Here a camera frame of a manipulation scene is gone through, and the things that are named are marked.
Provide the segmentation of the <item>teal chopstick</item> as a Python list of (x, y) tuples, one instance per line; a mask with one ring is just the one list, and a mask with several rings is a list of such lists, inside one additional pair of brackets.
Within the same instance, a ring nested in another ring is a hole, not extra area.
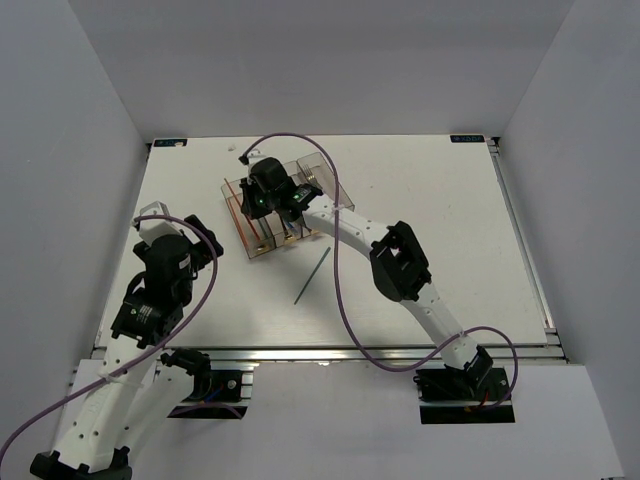
[(304, 295), (304, 293), (306, 292), (306, 290), (308, 289), (309, 285), (311, 284), (312, 280), (314, 279), (314, 277), (316, 276), (317, 272), (319, 271), (319, 269), (321, 268), (321, 266), (323, 265), (323, 263), (325, 262), (326, 258), (329, 256), (329, 254), (331, 253), (332, 248), (331, 247), (327, 247), (325, 249), (325, 251), (322, 253), (320, 259), (318, 260), (318, 262), (316, 263), (316, 265), (314, 266), (314, 268), (312, 269), (311, 273), (309, 274), (308, 278), (306, 279), (306, 281), (304, 282), (301, 290), (299, 291), (298, 295), (296, 296), (296, 298), (294, 299), (293, 305), (297, 305), (299, 303), (299, 301), (301, 300), (302, 296)]

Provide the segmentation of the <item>short orange chopstick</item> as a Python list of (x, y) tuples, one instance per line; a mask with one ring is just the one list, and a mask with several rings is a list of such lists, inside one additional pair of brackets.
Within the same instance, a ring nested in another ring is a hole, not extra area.
[(233, 187), (231, 186), (231, 183), (228, 181), (228, 179), (225, 177), (224, 178), (224, 182), (226, 184), (226, 186), (228, 187), (231, 195), (233, 196), (234, 200), (236, 201), (239, 209), (240, 209), (240, 213), (243, 214), (243, 216), (245, 217), (245, 220), (250, 228), (250, 230), (252, 231), (252, 233), (254, 234), (255, 238), (257, 241), (260, 241), (261, 238), (256, 230), (256, 228), (254, 227), (254, 225), (252, 224), (251, 220), (249, 219), (249, 217), (247, 216), (247, 214), (243, 213), (241, 210), (242, 204), (240, 202), (239, 196), (236, 194), (235, 190), (233, 189)]

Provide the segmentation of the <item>fork with pink handle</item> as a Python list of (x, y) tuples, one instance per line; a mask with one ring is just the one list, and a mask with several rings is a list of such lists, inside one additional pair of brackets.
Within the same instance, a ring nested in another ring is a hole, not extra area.
[(307, 181), (309, 184), (311, 184), (311, 185), (315, 186), (316, 188), (321, 188), (321, 185), (320, 185), (320, 183), (318, 182), (318, 180), (316, 179), (316, 177), (315, 177), (314, 173), (312, 172), (312, 170), (311, 170), (307, 165), (303, 165), (303, 166), (301, 167), (301, 169), (302, 169), (302, 171), (303, 171), (303, 173), (304, 173), (304, 176), (305, 176), (305, 178), (306, 178), (306, 181)]

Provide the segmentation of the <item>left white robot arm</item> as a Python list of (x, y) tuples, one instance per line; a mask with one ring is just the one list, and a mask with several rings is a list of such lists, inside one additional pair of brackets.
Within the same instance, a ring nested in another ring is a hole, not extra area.
[(200, 271), (216, 266), (223, 247), (195, 215), (177, 219), (151, 211), (134, 221), (134, 254), (144, 269), (129, 283), (111, 326), (96, 380), (69, 430), (37, 454), (39, 479), (129, 479), (155, 429), (186, 397), (211, 387), (206, 355), (163, 348), (195, 314), (188, 311)]

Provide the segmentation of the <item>long orange chopstick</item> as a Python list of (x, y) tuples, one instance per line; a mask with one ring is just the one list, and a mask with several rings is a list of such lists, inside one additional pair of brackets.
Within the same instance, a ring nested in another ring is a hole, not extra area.
[(234, 207), (232, 206), (232, 203), (231, 203), (230, 199), (227, 199), (227, 204), (228, 204), (228, 208), (229, 208), (229, 211), (230, 211), (230, 215), (231, 215), (231, 217), (233, 219), (234, 225), (235, 225), (237, 233), (239, 235), (239, 238), (240, 238), (240, 240), (242, 242), (243, 247), (246, 250), (246, 248), (248, 246), (247, 239), (245, 237), (244, 231), (243, 231), (243, 229), (241, 227), (241, 224), (240, 224), (240, 222), (238, 220), (238, 217), (236, 215), (236, 212), (234, 210)]

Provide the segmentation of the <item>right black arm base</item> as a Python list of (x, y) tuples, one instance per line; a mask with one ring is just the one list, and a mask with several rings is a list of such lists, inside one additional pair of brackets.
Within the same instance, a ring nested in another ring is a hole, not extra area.
[(504, 368), (492, 368), (475, 389), (469, 388), (445, 368), (417, 370), (413, 381), (418, 391), (422, 425), (516, 422)]

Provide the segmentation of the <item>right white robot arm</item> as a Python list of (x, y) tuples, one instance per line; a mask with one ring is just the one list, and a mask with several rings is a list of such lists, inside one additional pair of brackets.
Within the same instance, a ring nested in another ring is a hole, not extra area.
[(328, 234), (369, 260), (374, 285), (385, 298), (403, 306), (430, 339), (442, 348), (453, 390), (472, 399), (488, 385), (493, 360), (484, 347), (464, 333), (433, 284), (428, 259), (409, 224), (369, 220), (339, 203), (340, 184), (327, 193), (315, 180), (299, 182), (274, 157), (240, 162), (248, 168), (241, 179), (241, 210), (252, 218), (275, 212), (289, 222)]

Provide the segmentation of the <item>black spoon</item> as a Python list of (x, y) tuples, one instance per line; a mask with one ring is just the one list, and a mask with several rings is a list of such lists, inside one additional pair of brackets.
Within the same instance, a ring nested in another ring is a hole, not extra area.
[(282, 225), (283, 225), (283, 230), (284, 230), (284, 233), (285, 233), (285, 237), (287, 239), (292, 238), (294, 236), (294, 232), (292, 230), (291, 225), (288, 222), (286, 222), (285, 220), (282, 220)]

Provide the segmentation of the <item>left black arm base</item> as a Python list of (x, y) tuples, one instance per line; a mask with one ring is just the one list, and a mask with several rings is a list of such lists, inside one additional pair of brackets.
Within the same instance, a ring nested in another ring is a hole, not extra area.
[(191, 392), (169, 413), (171, 419), (241, 420), (247, 413), (253, 372), (215, 366), (208, 354), (179, 348), (160, 356), (171, 373), (182, 371)]

